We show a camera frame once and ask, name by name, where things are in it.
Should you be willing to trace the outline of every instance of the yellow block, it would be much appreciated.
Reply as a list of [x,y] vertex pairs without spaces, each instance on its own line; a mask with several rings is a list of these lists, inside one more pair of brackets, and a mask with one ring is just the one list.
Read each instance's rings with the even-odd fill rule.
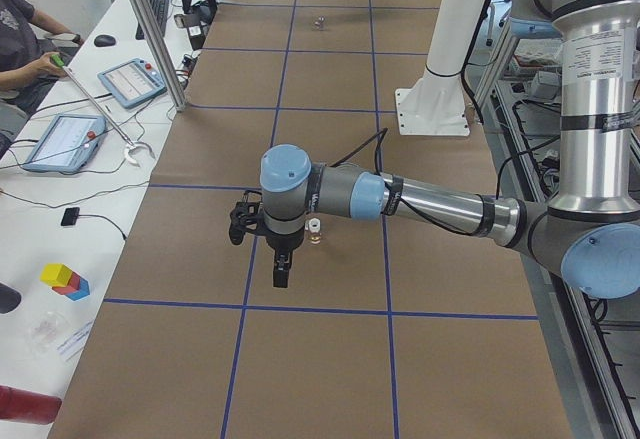
[[47,264],[42,269],[40,280],[51,287],[65,287],[73,271],[64,264]]

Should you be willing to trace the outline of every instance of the reacher grabber tool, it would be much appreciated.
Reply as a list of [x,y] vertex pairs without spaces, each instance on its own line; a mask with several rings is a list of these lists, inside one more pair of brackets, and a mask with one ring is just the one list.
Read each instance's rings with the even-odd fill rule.
[[147,149],[149,151],[149,155],[155,159],[156,156],[153,153],[153,149],[151,149],[151,146],[146,142],[134,141],[133,139],[131,139],[131,137],[129,137],[129,135],[126,132],[124,132],[122,128],[118,125],[118,123],[111,117],[111,114],[104,107],[102,107],[102,105],[98,101],[96,101],[91,94],[89,94],[89,92],[84,88],[84,86],[80,83],[80,81],[78,81],[78,78],[75,76],[71,68],[65,66],[64,62],[62,62],[62,59],[60,59],[60,56],[55,55],[55,56],[51,56],[51,58],[58,67],[60,67],[64,72],[67,73],[67,76],[69,76],[69,79],[71,79],[71,81],[73,81],[73,83],[76,86],[78,86],[78,89],[82,91],[82,93],[87,97],[87,99],[91,101],[91,104],[93,104],[94,107],[98,109],[98,111],[104,116],[107,122],[120,135],[120,137],[124,140],[124,142],[126,142],[126,145],[124,146],[124,158],[128,163],[133,164],[134,166],[140,166],[138,161],[136,161],[133,157],[131,157],[131,154],[136,149]]

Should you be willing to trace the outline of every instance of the blue block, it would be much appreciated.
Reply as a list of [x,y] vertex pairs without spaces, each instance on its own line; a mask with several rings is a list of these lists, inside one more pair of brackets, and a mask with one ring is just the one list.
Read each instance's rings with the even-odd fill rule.
[[86,279],[80,279],[80,288],[78,292],[73,292],[71,294],[67,294],[66,297],[71,299],[72,301],[77,301],[78,299],[82,299],[83,297],[87,297],[89,295],[89,283]]

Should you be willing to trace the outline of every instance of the keyboard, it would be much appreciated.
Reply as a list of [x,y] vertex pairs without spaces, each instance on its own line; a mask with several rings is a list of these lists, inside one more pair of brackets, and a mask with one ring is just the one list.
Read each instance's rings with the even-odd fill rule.
[[[153,11],[153,15],[158,21],[160,32],[162,32],[162,37],[164,37],[164,32],[167,30],[167,13],[169,12],[169,0],[149,0],[149,4],[151,4],[151,10]],[[144,32],[142,32],[142,26],[140,26],[139,23],[138,29],[136,30],[136,39],[144,39]]]

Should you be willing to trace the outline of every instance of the computer mouse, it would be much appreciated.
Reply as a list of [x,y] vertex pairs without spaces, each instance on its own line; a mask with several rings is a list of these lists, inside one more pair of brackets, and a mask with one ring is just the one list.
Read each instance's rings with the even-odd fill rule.
[[93,40],[93,44],[96,47],[113,46],[115,45],[115,43],[116,43],[116,38],[108,34],[100,34],[99,36],[96,36],[96,38]]

